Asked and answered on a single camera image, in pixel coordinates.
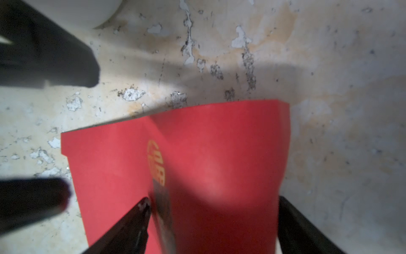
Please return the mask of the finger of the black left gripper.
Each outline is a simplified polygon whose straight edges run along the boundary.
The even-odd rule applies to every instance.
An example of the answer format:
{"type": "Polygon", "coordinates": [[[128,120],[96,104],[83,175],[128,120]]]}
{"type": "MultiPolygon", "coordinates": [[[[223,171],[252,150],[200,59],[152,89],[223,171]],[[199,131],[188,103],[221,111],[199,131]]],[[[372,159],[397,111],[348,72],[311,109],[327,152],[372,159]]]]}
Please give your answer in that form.
{"type": "Polygon", "coordinates": [[[1,235],[64,212],[71,190],[62,178],[1,180],[1,235]]]}
{"type": "Polygon", "coordinates": [[[1,86],[91,88],[100,67],[90,47],[23,1],[1,1],[1,86]]]}

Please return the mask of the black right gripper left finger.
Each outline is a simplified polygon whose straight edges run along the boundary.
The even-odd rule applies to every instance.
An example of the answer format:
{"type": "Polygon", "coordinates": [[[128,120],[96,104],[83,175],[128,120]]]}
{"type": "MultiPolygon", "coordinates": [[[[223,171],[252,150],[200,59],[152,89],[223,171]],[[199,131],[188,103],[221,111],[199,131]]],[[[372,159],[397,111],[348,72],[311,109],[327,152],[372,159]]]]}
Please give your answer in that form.
{"type": "Polygon", "coordinates": [[[148,242],[151,201],[142,198],[84,254],[143,254],[148,242]]]}

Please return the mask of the red envelope gold sticker back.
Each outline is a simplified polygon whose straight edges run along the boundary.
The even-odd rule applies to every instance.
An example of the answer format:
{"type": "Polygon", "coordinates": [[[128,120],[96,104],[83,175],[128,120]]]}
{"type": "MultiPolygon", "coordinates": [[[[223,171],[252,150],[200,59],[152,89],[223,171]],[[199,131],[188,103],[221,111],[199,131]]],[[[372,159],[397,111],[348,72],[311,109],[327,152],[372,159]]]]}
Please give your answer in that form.
{"type": "Polygon", "coordinates": [[[89,244],[141,198],[148,254],[272,254],[290,144],[278,100],[176,109],[64,132],[89,244]]]}

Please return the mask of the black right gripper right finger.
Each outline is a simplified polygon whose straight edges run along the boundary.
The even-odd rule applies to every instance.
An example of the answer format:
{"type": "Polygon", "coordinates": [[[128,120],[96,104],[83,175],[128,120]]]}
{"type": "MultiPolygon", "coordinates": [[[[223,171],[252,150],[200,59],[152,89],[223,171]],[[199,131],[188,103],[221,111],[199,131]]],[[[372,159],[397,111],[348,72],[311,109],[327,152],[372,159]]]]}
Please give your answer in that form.
{"type": "Polygon", "coordinates": [[[284,254],[344,254],[285,197],[279,197],[278,239],[284,254]]]}

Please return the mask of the white plastic storage box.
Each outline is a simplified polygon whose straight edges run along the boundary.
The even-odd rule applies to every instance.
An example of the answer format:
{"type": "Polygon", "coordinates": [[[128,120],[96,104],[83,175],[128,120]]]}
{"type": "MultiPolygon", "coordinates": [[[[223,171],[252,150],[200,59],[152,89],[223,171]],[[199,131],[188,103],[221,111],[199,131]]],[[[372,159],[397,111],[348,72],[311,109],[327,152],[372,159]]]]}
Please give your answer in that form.
{"type": "Polygon", "coordinates": [[[64,28],[95,28],[119,9],[122,0],[27,0],[25,3],[64,28]]]}

